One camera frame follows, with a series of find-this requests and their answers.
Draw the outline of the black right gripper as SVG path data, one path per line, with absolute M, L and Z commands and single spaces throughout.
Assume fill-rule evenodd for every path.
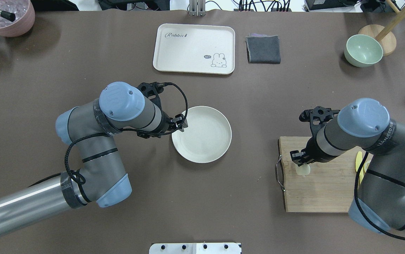
M 314 162 L 326 163 L 337 157 L 336 155 L 331 155 L 323 151 L 318 145 L 316 137 L 320 130 L 339 114 L 339 111 L 340 110 L 333 110 L 321 106 L 302 111 L 299 120 L 301 122 L 309 122 L 312 137 L 308 140 L 304 149 L 290 152 L 291 160 L 297 164 L 297 166 Z

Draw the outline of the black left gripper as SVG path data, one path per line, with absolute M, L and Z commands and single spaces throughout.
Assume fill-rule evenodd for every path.
M 168 116 L 162 109 L 161 100 L 159 94 L 164 91 L 167 86 L 173 86 L 182 94 L 185 101 L 185 111 L 183 114 L 178 114 L 175 117 Z M 141 93 L 148 98 L 155 106 L 158 107 L 161 113 L 160 121 L 157 127 L 153 128 L 151 131 L 138 130 L 138 137 L 149 138 L 149 137 L 162 137 L 164 135 L 172 134 L 176 131 L 184 132 L 184 129 L 188 127 L 187 115 L 188 115 L 188 101 L 183 90 L 176 84 L 172 82 L 152 82 L 144 83 L 142 82 L 137 88 Z

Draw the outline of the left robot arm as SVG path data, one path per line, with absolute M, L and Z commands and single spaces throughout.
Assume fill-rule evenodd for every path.
M 104 208 L 128 198 L 132 188 L 113 137 L 183 131 L 188 111 L 169 117 L 162 109 L 159 94 L 167 86 L 175 84 L 113 82 L 93 102 L 61 114 L 55 129 L 68 145 L 65 170 L 0 198 L 0 237 L 91 201 Z

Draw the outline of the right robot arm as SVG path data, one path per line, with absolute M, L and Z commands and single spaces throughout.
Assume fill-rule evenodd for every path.
M 372 155 L 362 181 L 355 179 L 349 217 L 373 232 L 405 241 L 405 124 L 379 101 L 359 98 L 341 110 L 317 106 L 299 116 L 312 133 L 291 151 L 298 166 L 327 163 L 355 147 Z

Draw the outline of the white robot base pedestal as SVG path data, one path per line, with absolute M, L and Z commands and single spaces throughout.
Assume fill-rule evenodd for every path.
M 200 242 L 200 243 L 155 243 L 149 254 L 241 254 L 241 243 Z

